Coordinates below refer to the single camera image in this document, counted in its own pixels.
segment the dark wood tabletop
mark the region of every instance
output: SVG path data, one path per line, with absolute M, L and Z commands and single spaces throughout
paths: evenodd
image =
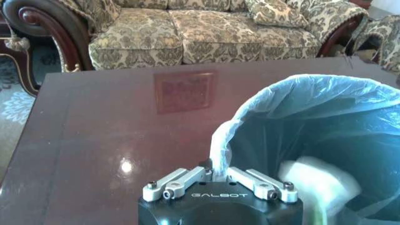
M 398 87 L 358 58 L 48 74 L 0 189 L 0 224 L 136 224 L 145 183 L 194 167 L 244 101 L 302 73 Z

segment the sofa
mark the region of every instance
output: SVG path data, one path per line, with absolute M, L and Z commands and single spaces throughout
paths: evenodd
M 381 20 L 366 24 L 354 40 L 353 52 L 369 38 L 377 38 L 380 43 L 376 56 L 370 60 L 385 70 L 400 75 L 400 15 L 385 16 Z
M 249 1 L 0 3 L 14 29 L 30 36 L 52 37 L 64 72 L 325 56 L 368 14 L 345 0 L 281 0 L 304 16 L 306 26 L 260 25 L 248 10 Z

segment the upholstery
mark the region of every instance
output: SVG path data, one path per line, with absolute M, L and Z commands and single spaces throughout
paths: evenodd
M 169 0 L 168 8 L 228 11 L 229 0 Z
M 313 5 L 314 0 L 286 0 L 286 4 L 290 8 L 298 10 L 298 12 L 306 16 L 308 10 Z
M 314 2 L 309 8 L 309 25 L 305 30 L 324 43 L 338 26 L 358 15 L 368 15 L 368 12 L 353 3 L 346 1 L 322 2 L 322 0 L 320 0 L 320 2 Z
M 96 69 L 173 66 L 182 48 L 165 10 L 122 8 L 109 30 L 89 44 Z
M 301 28 L 257 25 L 244 13 L 234 14 L 248 27 L 258 34 L 262 47 L 258 60 L 285 60 L 314 58 L 321 43 Z
M 305 27 L 308 21 L 281 0 L 245 0 L 252 18 L 262 25 Z
M 258 58 L 261 40 L 230 13 L 169 11 L 182 40 L 182 62 L 252 61 Z
M 245 6 L 244 0 L 230 0 L 229 11 L 230 12 L 244 12 L 248 8 Z
M 57 1 L 88 20 L 89 28 L 94 32 L 104 32 L 120 15 L 120 7 L 113 0 Z
M 378 64 L 400 75 L 400 15 L 389 15 L 378 21 L 368 23 L 354 41 L 357 50 L 370 36 L 380 39 Z
M 166 9 L 168 0 L 113 0 L 124 8 Z

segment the trash can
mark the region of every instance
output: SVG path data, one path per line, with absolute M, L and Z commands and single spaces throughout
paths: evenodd
M 360 185 L 338 224 L 400 224 L 400 90 L 370 79 L 294 75 L 264 88 L 212 136 L 214 180 L 228 166 L 277 179 L 281 162 L 301 156 Z

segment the carpet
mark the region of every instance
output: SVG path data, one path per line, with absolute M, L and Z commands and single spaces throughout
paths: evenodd
M 33 49 L 32 70 L 38 81 L 44 75 L 60 72 L 60 58 L 54 46 Z M 16 148 L 34 98 L 21 88 L 17 70 L 8 57 L 0 58 L 0 182 Z

